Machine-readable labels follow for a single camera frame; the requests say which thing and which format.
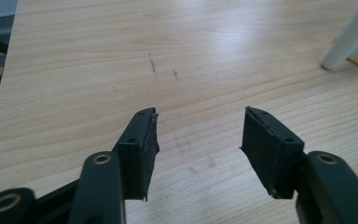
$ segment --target wooden tabletop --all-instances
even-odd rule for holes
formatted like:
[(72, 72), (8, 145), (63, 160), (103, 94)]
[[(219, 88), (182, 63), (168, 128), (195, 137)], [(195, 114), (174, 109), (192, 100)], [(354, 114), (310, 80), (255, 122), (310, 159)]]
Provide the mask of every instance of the wooden tabletop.
[(128, 223), (297, 223), (239, 150), (267, 110), (358, 174), (358, 65), (320, 67), (350, 0), (19, 0), (0, 90), (0, 191), (39, 197), (159, 112), (149, 201)]

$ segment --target light wood surface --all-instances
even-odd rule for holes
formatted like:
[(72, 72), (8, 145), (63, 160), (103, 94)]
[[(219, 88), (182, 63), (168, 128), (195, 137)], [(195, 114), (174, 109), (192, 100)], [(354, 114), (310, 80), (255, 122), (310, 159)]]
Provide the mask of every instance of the light wood surface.
[(358, 8), (350, 0), (19, 0), (0, 90), (0, 191), (44, 195), (113, 147), (132, 115), (160, 114), (149, 202), (128, 223), (297, 223), (241, 145), (247, 105), (306, 151), (358, 174), (358, 66), (321, 59)]

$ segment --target table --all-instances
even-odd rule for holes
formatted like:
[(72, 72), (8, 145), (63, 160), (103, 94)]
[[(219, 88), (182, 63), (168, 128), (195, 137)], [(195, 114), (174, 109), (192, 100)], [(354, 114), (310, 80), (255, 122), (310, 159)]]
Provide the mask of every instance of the table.
[(20, 0), (0, 90), (0, 191), (39, 197), (155, 106), (161, 151), (128, 223), (297, 223), (241, 145), (267, 110), (358, 174), (358, 65), (320, 67), (349, 0)]

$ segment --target wood grain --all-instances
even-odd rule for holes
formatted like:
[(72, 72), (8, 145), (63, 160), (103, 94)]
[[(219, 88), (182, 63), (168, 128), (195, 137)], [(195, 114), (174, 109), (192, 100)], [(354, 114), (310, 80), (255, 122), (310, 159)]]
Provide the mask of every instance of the wood grain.
[(137, 110), (160, 113), (149, 202), (128, 223), (297, 223), (241, 145), (244, 108), (358, 174), (358, 66), (320, 68), (349, 0), (19, 0), (0, 90), (0, 191), (44, 195), (109, 150)]

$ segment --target wooden table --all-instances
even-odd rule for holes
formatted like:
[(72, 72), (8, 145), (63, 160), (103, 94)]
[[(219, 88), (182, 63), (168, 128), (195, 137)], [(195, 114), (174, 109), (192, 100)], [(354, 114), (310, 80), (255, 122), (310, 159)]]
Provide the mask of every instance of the wooden table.
[(241, 145), (244, 108), (358, 174), (358, 66), (320, 62), (350, 0), (19, 0), (0, 90), (0, 191), (44, 195), (110, 150), (132, 115), (160, 114), (149, 202), (128, 223), (297, 223)]

